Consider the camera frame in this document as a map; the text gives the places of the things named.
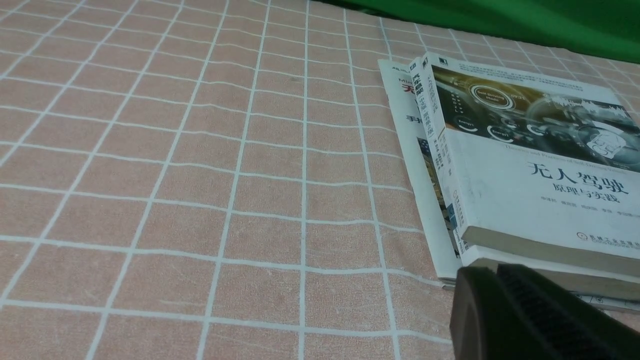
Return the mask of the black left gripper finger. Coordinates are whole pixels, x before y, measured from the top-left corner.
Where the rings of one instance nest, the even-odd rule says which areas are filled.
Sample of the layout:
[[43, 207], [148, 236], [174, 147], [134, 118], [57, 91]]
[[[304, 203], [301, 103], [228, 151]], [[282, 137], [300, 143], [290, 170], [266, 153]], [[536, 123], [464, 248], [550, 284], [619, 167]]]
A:
[[639, 333], [521, 264], [458, 269], [457, 360], [637, 360]]

